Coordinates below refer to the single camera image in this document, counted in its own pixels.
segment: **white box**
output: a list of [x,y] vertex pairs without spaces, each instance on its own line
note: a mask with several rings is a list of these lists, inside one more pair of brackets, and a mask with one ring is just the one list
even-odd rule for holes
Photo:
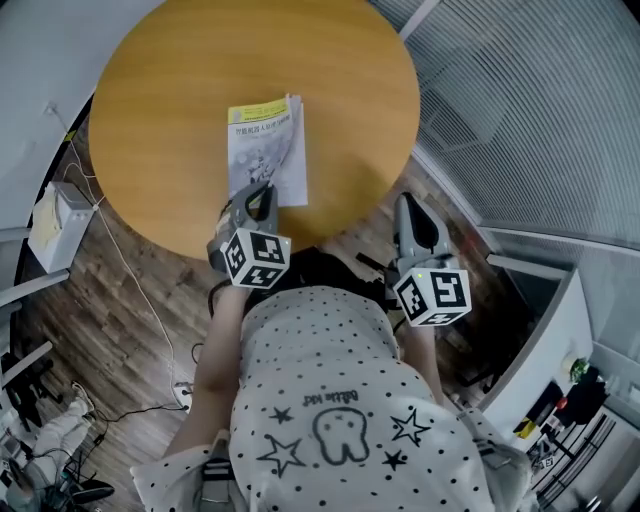
[[393,288],[409,324],[449,325],[471,311],[466,270],[412,268]]
[[289,268],[291,239],[238,228],[221,250],[234,286],[269,289]]
[[73,183],[52,181],[46,190],[51,189],[57,192],[56,208],[62,229],[49,240],[45,248],[32,240],[32,236],[29,236],[28,242],[29,248],[48,274],[71,266],[93,217],[91,204]]

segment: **wire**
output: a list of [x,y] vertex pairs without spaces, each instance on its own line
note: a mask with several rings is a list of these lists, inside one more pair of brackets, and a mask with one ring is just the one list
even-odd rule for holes
[[109,425],[111,423],[118,423],[119,421],[123,420],[127,416],[131,416],[132,414],[141,414],[143,412],[159,411],[159,410],[163,410],[163,411],[184,411],[185,410],[185,406],[181,405],[180,407],[171,407],[171,404],[155,405],[153,407],[147,407],[146,409],[138,409],[136,411],[125,412],[125,413],[121,414],[120,416],[118,416],[117,418],[107,418],[104,415],[104,413],[102,411],[99,411],[98,409],[96,409],[95,412],[96,412],[96,416],[99,416],[100,419],[107,424],[107,429],[108,429]]
[[[58,110],[55,107],[52,106],[51,107],[51,112],[53,112],[55,117],[58,119],[58,121],[62,125],[62,128],[65,130],[65,133],[68,134],[69,133],[69,129],[67,128],[65,122],[63,121],[62,117],[58,113]],[[142,286],[140,285],[140,281],[138,281],[138,278],[134,274],[133,269],[131,268],[129,263],[127,263],[127,260],[125,259],[124,255],[122,254],[122,250],[120,249],[120,246],[118,245],[118,242],[116,242],[116,239],[113,236],[113,233],[111,232],[111,229],[109,228],[109,225],[107,224],[107,220],[106,220],[104,214],[102,213],[102,209],[100,208],[100,203],[102,203],[102,201],[104,200],[105,196],[103,195],[100,198],[100,200],[97,200],[96,196],[93,194],[93,190],[91,190],[91,183],[89,182],[89,179],[96,178],[96,176],[95,175],[87,175],[87,174],[84,173],[84,170],[82,169],[82,160],[80,159],[80,155],[78,155],[78,151],[76,150],[76,146],[73,143],[73,139],[69,138],[69,143],[71,144],[71,149],[73,150],[73,153],[75,154],[76,159],[78,160],[78,163],[76,164],[75,162],[72,162],[69,165],[67,165],[67,168],[64,170],[64,174],[62,175],[62,180],[64,181],[64,179],[65,179],[65,177],[67,175],[67,170],[70,167],[75,166],[80,171],[80,174],[82,174],[82,177],[84,178],[85,182],[87,183],[87,188],[89,190],[89,195],[91,196],[91,199],[93,199],[93,209],[98,212],[98,215],[102,219],[102,223],[104,224],[104,227],[107,230],[107,234],[109,235],[109,238],[113,242],[113,245],[115,246],[116,251],[118,252],[118,256],[120,256],[120,259],[122,260],[122,263],[123,263],[124,267],[127,269],[127,272],[129,272],[129,275],[131,275],[131,277],[133,278],[134,282],[136,283],[136,286],[138,287],[138,290],[140,291],[140,294],[142,295],[142,297],[146,301],[147,305],[149,306],[149,309],[153,313],[153,316],[155,317],[155,319],[158,322],[158,325],[160,326],[160,330],[162,331],[162,334],[163,334],[164,338],[167,340],[167,343],[169,344],[169,348],[171,349],[171,361],[169,363],[169,374],[170,374],[169,387],[171,389],[171,394],[173,395],[173,399],[175,400],[175,402],[178,405],[182,406],[182,404],[180,403],[180,400],[178,400],[178,396],[176,395],[175,390],[173,389],[173,385],[174,385],[174,381],[175,381],[175,349],[173,347],[173,342],[171,341],[171,338],[169,338],[169,334],[167,333],[167,330],[165,329],[164,324],[162,323],[162,320],[160,319],[160,316],[158,315],[157,311],[153,307],[153,304],[151,304],[151,301],[149,300],[149,297],[147,297],[147,294],[142,289]]]
[[194,343],[193,347],[191,347],[191,359],[193,362],[198,364],[198,360],[196,359],[196,348],[204,346],[204,343]]
[[396,331],[397,331],[398,329],[400,329],[400,327],[402,326],[402,324],[403,324],[403,323],[405,323],[406,321],[407,321],[407,317],[405,316],[405,317],[403,317],[403,318],[402,318],[402,320],[400,320],[400,321],[395,325],[395,327],[393,328],[393,334],[395,334],[395,333],[396,333]]
[[215,311],[213,310],[213,296],[216,294],[218,290],[224,288],[225,286],[229,286],[231,284],[231,279],[225,279],[224,281],[219,282],[211,291],[209,291],[209,296],[207,297],[207,306],[209,307],[209,316],[213,318]]

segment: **person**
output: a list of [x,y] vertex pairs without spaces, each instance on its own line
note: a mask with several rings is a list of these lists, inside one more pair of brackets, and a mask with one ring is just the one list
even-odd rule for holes
[[94,405],[78,382],[71,383],[74,399],[67,410],[47,422],[38,434],[33,458],[14,473],[6,501],[16,512],[40,511],[49,489],[55,488],[67,461],[84,441],[92,425]]
[[186,420],[131,469],[146,510],[199,510],[227,430],[247,510],[494,510],[473,437],[443,407],[434,330],[403,327],[401,357],[372,288],[314,258],[296,286],[220,292]]

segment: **table top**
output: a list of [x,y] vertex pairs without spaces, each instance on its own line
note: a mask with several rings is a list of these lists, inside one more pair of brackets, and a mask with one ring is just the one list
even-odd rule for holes
[[100,186],[137,232],[206,258],[228,200],[227,109],[299,94],[309,204],[281,208],[294,250],[364,217],[415,143],[411,58],[363,0],[169,0],[120,44],[89,125]]

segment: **metal frame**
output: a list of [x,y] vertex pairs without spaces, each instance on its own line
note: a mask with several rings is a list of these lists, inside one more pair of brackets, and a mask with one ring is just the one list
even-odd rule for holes
[[69,271],[58,270],[41,277],[36,277],[26,283],[21,283],[13,288],[7,288],[6,290],[0,290],[0,307],[21,299],[31,293],[47,288],[53,284],[59,283],[69,278]]

